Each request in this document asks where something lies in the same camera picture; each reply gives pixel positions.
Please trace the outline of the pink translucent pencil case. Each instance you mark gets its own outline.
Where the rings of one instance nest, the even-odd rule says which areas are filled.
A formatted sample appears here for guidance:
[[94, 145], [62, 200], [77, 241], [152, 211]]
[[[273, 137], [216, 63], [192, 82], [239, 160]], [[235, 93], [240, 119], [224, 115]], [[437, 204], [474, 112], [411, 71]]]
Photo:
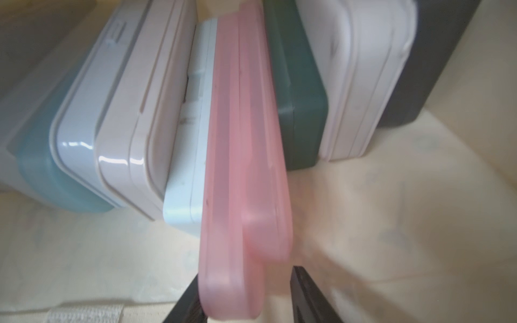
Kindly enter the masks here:
[[292, 208], [263, 5], [218, 19], [199, 254], [199, 297], [216, 320], [256, 318], [265, 265], [286, 261]]

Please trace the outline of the floral canvas tote bag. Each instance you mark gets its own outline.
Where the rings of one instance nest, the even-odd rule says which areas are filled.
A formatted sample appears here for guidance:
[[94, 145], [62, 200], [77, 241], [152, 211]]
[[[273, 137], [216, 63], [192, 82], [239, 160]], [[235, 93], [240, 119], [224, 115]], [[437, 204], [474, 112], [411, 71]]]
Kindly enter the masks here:
[[[346, 322], [516, 321], [516, 2], [480, 3], [418, 118], [356, 160], [289, 174], [294, 247], [260, 322], [291, 322], [304, 266]], [[161, 322], [199, 240], [130, 209], [76, 214], [1, 195], [1, 321], [121, 304]]]

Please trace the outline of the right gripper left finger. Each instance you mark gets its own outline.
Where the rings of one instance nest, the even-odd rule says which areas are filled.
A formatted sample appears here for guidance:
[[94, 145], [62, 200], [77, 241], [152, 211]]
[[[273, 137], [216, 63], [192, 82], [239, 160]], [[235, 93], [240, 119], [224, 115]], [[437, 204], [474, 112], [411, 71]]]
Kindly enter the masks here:
[[190, 283], [163, 323], [207, 323], [199, 298], [198, 276]]

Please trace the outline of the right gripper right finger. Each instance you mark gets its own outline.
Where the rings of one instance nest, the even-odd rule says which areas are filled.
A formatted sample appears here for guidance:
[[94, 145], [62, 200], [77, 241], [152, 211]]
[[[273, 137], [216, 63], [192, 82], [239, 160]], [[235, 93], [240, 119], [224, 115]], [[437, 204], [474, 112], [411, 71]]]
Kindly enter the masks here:
[[304, 267], [293, 266], [290, 289], [294, 322], [343, 323]]

